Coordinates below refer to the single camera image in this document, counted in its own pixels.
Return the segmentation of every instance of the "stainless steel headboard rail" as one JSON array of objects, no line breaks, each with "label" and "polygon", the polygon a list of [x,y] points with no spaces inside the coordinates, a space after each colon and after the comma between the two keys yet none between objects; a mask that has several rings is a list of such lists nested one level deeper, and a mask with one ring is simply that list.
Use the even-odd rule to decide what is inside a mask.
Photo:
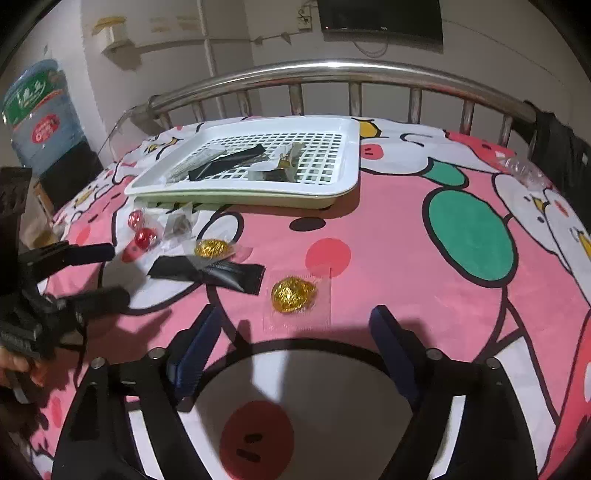
[{"label": "stainless steel headboard rail", "polygon": [[470,134],[475,104],[504,115],[499,143],[507,145],[513,119],[535,122],[535,110],[526,103],[478,82],[450,73],[405,63],[366,60],[300,60],[264,65],[242,72],[213,77],[192,83],[169,93],[155,95],[134,107],[127,117],[159,119],[172,128],[168,113],[190,105],[197,121],[205,120],[202,102],[228,93],[236,93],[243,115],[251,115],[249,91],[263,87],[287,85],[291,114],[304,115],[301,85],[314,82],[345,82],[349,84],[349,113],[362,115],[363,83],[382,83],[410,88],[408,121],[419,123],[423,91],[452,95],[464,100],[460,132]]}]

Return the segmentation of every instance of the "cable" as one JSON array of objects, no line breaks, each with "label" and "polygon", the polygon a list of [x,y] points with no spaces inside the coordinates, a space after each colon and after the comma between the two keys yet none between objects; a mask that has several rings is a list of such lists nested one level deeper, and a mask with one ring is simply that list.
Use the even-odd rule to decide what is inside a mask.
[{"label": "cable", "polygon": [[386,43],[384,44],[383,48],[378,51],[365,50],[364,48],[360,47],[355,40],[353,40],[353,45],[355,45],[355,47],[357,47],[357,50],[359,50],[366,57],[369,57],[370,59],[378,59],[380,57],[383,57],[384,54],[388,51],[389,43],[388,43],[388,37],[386,37]]},{"label": "cable", "polygon": [[96,153],[96,156],[98,157],[100,155],[100,152],[103,151],[103,148],[105,147],[105,145],[107,144],[107,142],[111,139],[111,135],[113,135],[113,133],[115,132],[115,130],[119,127],[119,122],[121,121],[121,119],[125,116],[125,114],[127,113],[127,110],[125,112],[123,112],[123,114],[119,117],[119,119],[115,122],[115,126],[111,129],[111,131],[109,132],[109,135],[107,135],[107,138],[105,139],[105,141],[103,142],[103,144],[101,145],[101,147],[99,148],[99,151]]}]

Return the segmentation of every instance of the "green label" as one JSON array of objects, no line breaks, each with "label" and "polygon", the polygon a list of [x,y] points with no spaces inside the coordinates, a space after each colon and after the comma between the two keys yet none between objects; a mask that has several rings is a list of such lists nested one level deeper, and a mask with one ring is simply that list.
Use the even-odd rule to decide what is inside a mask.
[{"label": "green label", "polygon": [[50,78],[54,70],[39,72],[27,79],[7,100],[4,115],[14,127],[54,90]]}]

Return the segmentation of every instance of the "cartoon print bedsheet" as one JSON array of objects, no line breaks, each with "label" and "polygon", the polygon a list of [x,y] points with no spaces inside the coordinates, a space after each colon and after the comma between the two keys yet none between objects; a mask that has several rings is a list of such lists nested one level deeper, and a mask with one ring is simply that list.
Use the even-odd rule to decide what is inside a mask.
[{"label": "cartoon print bedsheet", "polygon": [[[294,322],[286,332],[269,331],[262,324],[268,285],[256,297],[152,280],[146,273],[158,248],[139,250],[126,226],[132,202],[124,190],[134,176],[199,131],[240,120],[144,141],[60,212],[68,241],[112,242],[117,255],[67,268],[40,288],[60,296],[122,284],[132,300],[126,315],[89,325],[83,345],[60,350],[51,367],[44,421],[30,440],[44,478],[88,363],[96,356],[131,361],[168,345],[207,303],[231,320],[209,360],[211,368],[225,367],[180,415],[214,479],[379,477],[411,413],[378,368],[368,329],[377,304],[451,358],[494,355],[503,363],[540,478],[548,478],[591,414],[591,241],[559,192],[532,193],[498,172],[495,160],[512,154],[506,148],[422,125],[357,119],[360,184],[328,209],[194,205],[194,232],[253,247],[249,262],[311,272],[329,264],[330,328],[299,331]],[[159,205],[162,213],[176,207]],[[458,403],[451,424],[461,419]],[[141,412],[133,403],[129,410],[145,471],[162,478]],[[254,431],[261,438],[243,445]],[[446,471],[448,443],[431,478]],[[239,454],[249,449],[250,456]]]}]

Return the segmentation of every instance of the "wall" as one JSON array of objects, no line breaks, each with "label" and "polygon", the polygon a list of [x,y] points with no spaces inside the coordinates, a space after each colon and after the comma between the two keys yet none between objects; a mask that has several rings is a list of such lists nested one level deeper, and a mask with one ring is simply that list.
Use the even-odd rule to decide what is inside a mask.
[{"label": "wall", "polygon": [[[381,60],[401,61],[458,74],[528,99],[556,113],[574,130],[591,140],[591,83],[574,54],[550,22],[527,0],[440,0],[444,53],[411,48],[390,42]],[[301,0],[245,0],[252,38],[297,32],[296,12]],[[325,40],[313,6],[313,30],[292,35],[289,45],[281,38],[252,45],[256,65],[314,58],[366,58],[351,41]],[[378,51],[383,42],[360,42]],[[405,121],[408,90],[378,85],[363,86],[363,114]],[[304,86],[306,113],[348,111],[345,85]],[[265,115],[289,113],[286,87],[261,91]],[[421,121],[437,127],[458,129],[461,101],[434,93],[423,98]],[[473,134],[496,141],[501,115],[476,108]],[[524,154],[526,145],[512,135],[509,145]]]},{"label": "wall", "polygon": [[[65,72],[70,97],[80,124],[91,148],[98,151],[106,138],[106,132],[99,117],[86,70],[80,28],[80,0],[62,0],[27,35],[0,77],[0,97],[4,97],[11,83],[27,67],[50,57],[55,58]],[[17,156],[10,146],[10,137],[9,129],[0,122],[0,165],[18,165]],[[112,161],[108,149],[102,153],[100,159],[103,164]],[[34,232],[44,223],[45,217],[37,201],[30,194],[27,211],[21,222],[21,232]],[[31,233],[29,236],[34,238],[35,234]]]},{"label": "wall", "polygon": [[[138,8],[137,0],[82,0],[88,75],[107,131],[124,110],[147,101],[150,96],[210,76],[199,3],[197,0],[143,0]],[[209,37],[223,39],[212,41],[213,70],[221,74],[253,66],[250,44],[240,40],[248,38],[242,1],[203,0],[202,3]],[[98,19],[112,15],[127,19],[129,37],[140,47],[124,46],[109,55],[99,51],[92,28]],[[183,24],[186,28],[187,22],[195,28],[191,30],[192,35],[183,30]],[[219,118],[215,101],[205,102],[204,107],[209,119]],[[234,97],[224,98],[222,108],[229,116],[239,115]],[[195,121],[189,107],[172,112],[171,119],[175,125]],[[145,136],[144,132],[126,122],[122,134],[115,135],[111,142],[115,155],[120,157],[135,148]]]}]

